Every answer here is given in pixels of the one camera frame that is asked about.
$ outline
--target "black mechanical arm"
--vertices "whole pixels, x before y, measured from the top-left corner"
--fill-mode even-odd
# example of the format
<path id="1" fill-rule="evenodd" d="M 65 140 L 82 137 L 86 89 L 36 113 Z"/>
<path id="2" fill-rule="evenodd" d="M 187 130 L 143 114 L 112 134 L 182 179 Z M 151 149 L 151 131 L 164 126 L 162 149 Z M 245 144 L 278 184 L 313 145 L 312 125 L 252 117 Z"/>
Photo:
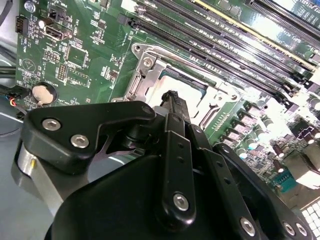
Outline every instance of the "black mechanical arm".
<path id="1" fill-rule="evenodd" d="M 316 239 L 230 147 L 212 148 L 176 92 L 162 100 L 154 110 L 124 101 L 26 116 L 12 175 L 55 215 L 46 240 Z M 92 161 L 137 149 L 88 183 Z"/>

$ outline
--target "motherboard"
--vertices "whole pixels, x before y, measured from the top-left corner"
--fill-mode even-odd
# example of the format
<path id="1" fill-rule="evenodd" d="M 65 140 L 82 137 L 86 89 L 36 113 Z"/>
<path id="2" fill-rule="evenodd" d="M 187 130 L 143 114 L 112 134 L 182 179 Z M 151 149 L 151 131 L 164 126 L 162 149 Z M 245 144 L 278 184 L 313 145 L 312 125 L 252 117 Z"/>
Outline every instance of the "motherboard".
<path id="1" fill-rule="evenodd" d="M 232 147 L 273 189 L 319 188 L 317 2 L 20 3 L 16 79 L 32 92 L 19 102 L 26 110 L 119 101 L 154 107 L 174 90 L 210 143 Z"/>

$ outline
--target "gray surface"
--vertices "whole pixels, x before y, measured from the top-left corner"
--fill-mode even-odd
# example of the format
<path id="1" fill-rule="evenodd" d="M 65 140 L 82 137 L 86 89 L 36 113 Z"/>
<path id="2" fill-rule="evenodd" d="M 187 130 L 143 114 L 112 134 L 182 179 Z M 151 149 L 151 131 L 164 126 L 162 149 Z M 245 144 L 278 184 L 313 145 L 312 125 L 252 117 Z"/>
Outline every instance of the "gray surface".
<path id="1" fill-rule="evenodd" d="M 0 99 L 0 111 L 11 115 L 15 113 L 15 109 L 3 98 Z M 18 127 L 19 123 L 0 116 L 0 133 Z M 0 239 L 43 240 L 53 217 L 42 201 L 20 189 L 11 176 L 19 135 L 0 137 Z M 95 162 L 90 167 L 89 180 L 93 181 L 122 165 L 112 159 Z"/>

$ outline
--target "wire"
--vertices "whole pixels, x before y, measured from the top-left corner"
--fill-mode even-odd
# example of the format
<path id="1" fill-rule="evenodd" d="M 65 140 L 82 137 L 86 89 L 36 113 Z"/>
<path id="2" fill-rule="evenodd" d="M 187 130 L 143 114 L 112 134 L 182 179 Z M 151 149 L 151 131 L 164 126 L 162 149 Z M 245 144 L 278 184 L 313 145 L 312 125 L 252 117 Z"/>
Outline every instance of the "wire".
<path id="1" fill-rule="evenodd" d="M 16 107 L 16 106 L 17 106 L 15 100 L 16 100 L 16 99 L 13 98 L 13 97 L 10 98 L 10 105 L 11 105 L 12 107 Z"/>
<path id="2" fill-rule="evenodd" d="M 2 13 L 0 14 L 0 26 L 4 23 L 5 19 L 7 18 L 13 4 L 14 4 L 13 0 L 6 1 L 4 9 L 3 9 Z"/>
<path id="3" fill-rule="evenodd" d="M 5 138 L 5 137 L 8 137 L 8 136 L 11 136 L 11 135 L 14 135 L 18 132 L 21 131 L 21 127 L 17 128 L 16 130 L 13 130 L 13 131 L 9 131 L 7 133 L 0 133 L 0 138 Z"/>

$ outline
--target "metal cylinder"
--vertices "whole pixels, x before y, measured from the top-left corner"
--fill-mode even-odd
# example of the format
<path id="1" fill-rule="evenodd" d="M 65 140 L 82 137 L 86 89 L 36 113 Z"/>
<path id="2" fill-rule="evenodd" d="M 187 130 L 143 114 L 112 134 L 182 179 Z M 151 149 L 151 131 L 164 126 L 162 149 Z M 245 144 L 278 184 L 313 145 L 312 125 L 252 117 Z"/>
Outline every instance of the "metal cylinder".
<path id="1" fill-rule="evenodd" d="M 320 110 L 320 99 L 319 98 L 312 98 L 309 101 L 310 105 L 314 108 L 314 110 L 319 111 Z"/>
<path id="2" fill-rule="evenodd" d="M 264 140 L 267 137 L 266 132 L 262 128 L 257 128 L 254 132 L 259 140 Z"/>
<path id="3" fill-rule="evenodd" d="M 279 160 L 273 160 L 273 165 L 278 173 L 282 173 L 285 170 Z"/>
<path id="4" fill-rule="evenodd" d="M 253 138 L 248 138 L 245 143 L 248 145 L 248 149 L 254 150 L 258 147 L 258 143 Z"/>
<path id="5" fill-rule="evenodd" d="M 283 156 L 285 155 L 284 152 L 282 151 L 281 147 L 279 147 L 278 144 L 273 145 L 272 146 L 275 154 L 279 157 L 279 158 L 283 158 Z"/>
<path id="6" fill-rule="evenodd" d="M 43 29 L 45 26 L 51 25 L 54 22 L 55 21 L 52 18 L 46 17 L 46 18 L 39 20 L 38 25 L 39 25 L 39 28 Z"/>
<path id="7" fill-rule="evenodd" d="M 263 123 L 269 131 L 273 131 L 276 127 L 275 123 L 270 118 L 265 119 Z"/>
<path id="8" fill-rule="evenodd" d="M 315 142 L 311 134 L 304 136 L 303 139 L 306 141 L 307 144 L 313 144 Z"/>
<path id="9" fill-rule="evenodd" d="M 312 131 L 311 131 L 311 134 L 312 136 L 315 138 L 315 139 L 319 139 L 320 138 L 320 131 L 316 128 L 314 128 Z"/>
<path id="10" fill-rule="evenodd" d="M 244 148 L 237 149 L 236 154 L 238 154 L 241 159 L 246 159 L 248 157 L 247 151 Z"/>

